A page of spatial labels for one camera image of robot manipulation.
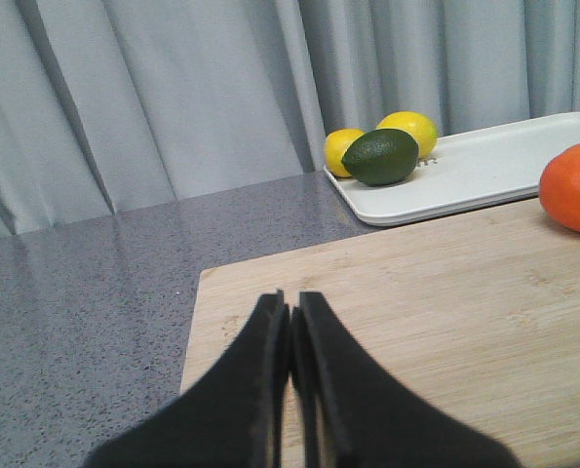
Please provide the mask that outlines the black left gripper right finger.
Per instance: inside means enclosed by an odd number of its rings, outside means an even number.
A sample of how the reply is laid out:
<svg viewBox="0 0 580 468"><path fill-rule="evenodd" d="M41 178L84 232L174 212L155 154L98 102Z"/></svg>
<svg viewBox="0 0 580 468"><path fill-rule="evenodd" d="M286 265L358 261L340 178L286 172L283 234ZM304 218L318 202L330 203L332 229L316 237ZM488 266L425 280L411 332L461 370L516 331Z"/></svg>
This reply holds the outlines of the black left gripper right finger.
<svg viewBox="0 0 580 468"><path fill-rule="evenodd" d="M321 293L300 294L291 338L306 466L520 466L505 445L432 406L382 368Z"/></svg>

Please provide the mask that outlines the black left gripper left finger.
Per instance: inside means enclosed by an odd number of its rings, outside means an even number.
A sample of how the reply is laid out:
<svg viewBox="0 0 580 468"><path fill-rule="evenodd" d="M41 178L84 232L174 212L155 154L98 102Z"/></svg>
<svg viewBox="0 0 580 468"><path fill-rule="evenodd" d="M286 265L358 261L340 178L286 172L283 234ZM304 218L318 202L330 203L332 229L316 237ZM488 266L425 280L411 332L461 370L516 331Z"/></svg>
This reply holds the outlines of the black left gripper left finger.
<svg viewBox="0 0 580 468"><path fill-rule="evenodd" d="M290 312L262 295L242 330L183 395L107 441L88 467L277 467L290 371Z"/></svg>

